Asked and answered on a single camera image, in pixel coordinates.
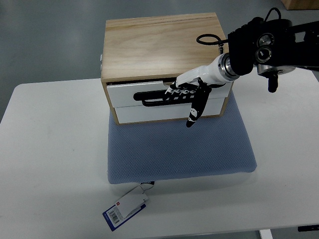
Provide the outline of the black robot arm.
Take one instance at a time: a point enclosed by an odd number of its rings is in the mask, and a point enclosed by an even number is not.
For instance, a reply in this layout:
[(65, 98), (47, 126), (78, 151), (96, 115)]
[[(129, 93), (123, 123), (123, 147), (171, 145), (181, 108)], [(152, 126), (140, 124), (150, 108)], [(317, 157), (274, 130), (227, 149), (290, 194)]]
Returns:
[(218, 66), (227, 77), (238, 78), (257, 67), (268, 79), (268, 91), (278, 88), (278, 75), (295, 68), (319, 69), (319, 23), (292, 25), (288, 19), (266, 21), (261, 17), (228, 34), (229, 52)]

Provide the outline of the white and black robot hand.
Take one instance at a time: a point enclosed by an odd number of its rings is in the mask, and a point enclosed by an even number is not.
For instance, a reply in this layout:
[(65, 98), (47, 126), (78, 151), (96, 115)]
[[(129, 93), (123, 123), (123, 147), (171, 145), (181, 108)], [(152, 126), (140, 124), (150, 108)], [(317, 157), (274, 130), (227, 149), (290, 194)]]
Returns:
[(209, 65), (200, 66), (179, 75), (166, 90), (163, 100), (181, 99), (192, 95), (187, 127), (201, 117), (212, 89), (230, 89), (235, 76), (230, 74), (229, 54), (221, 54)]

